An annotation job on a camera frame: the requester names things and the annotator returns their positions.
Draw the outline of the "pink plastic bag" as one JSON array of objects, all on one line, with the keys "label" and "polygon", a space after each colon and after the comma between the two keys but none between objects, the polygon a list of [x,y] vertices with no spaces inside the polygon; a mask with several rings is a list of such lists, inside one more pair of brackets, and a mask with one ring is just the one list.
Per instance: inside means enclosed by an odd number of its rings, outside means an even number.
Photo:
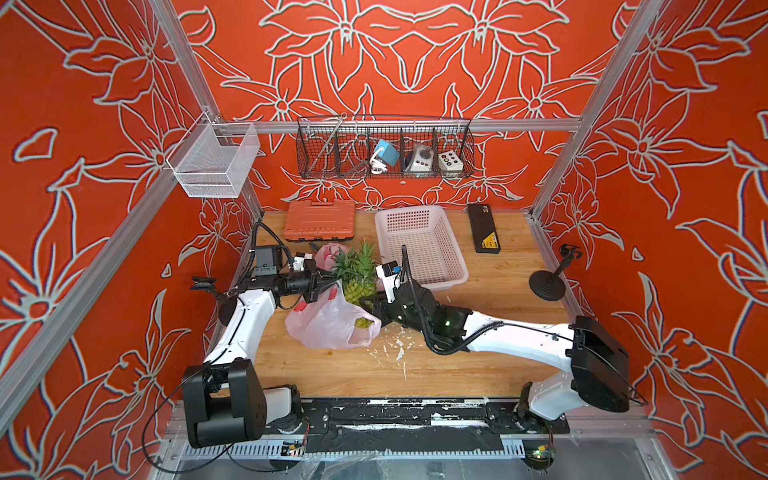
[{"label": "pink plastic bag", "polygon": [[[360,305],[354,305],[346,301],[342,289],[342,282],[333,272],[335,264],[333,255],[339,251],[349,251],[339,243],[329,243],[320,248],[314,259],[317,267],[333,274],[334,283],[323,292],[316,302],[300,301],[288,314],[285,320],[287,332],[295,340],[311,349],[351,349],[356,347],[368,347],[379,335],[382,324],[374,315],[368,313]],[[355,327],[355,320],[365,317],[373,321],[368,329]]]}]

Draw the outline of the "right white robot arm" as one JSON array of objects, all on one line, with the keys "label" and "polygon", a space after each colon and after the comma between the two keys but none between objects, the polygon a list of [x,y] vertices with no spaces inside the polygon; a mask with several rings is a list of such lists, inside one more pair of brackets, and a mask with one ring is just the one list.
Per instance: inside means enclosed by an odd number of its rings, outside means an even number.
[{"label": "right white robot arm", "polygon": [[523,416],[554,421],[584,406],[613,413],[629,410],[629,353],[591,317],[558,324],[503,320],[442,305],[417,282],[366,298],[363,308],[385,324],[398,323],[420,332],[438,355],[490,352],[556,368],[553,376],[523,388]]}]

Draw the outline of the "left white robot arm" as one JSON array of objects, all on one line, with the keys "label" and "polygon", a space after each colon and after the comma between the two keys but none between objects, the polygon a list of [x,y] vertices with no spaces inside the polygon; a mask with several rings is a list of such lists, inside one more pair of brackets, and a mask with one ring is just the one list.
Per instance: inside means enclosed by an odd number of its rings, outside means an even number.
[{"label": "left white robot arm", "polygon": [[225,316],[218,343],[202,364],[187,368],[182,382],[188,442],[196,449],[258,440],[268,425],[291,431],[304,422],[298,388],[264,388],[253,359],[282,297],[315,302],[336,279],[326,270],[306,267],[245,278],[226,293],[215,282],[195,277],[192,286],[213,294]]}]

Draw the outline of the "white perforated plastic basket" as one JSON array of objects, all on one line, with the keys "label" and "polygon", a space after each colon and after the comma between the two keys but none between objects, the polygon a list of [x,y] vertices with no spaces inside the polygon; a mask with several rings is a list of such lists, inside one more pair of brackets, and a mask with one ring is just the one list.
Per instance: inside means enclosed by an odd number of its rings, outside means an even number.
[{"label": "white perforated plastic basket", "polygon": [[401,263],[405,245],[412,275],[425,288],[447,290],[468,280],[466,262],[442,207],[382,210],[374,221],[382,263]]}]

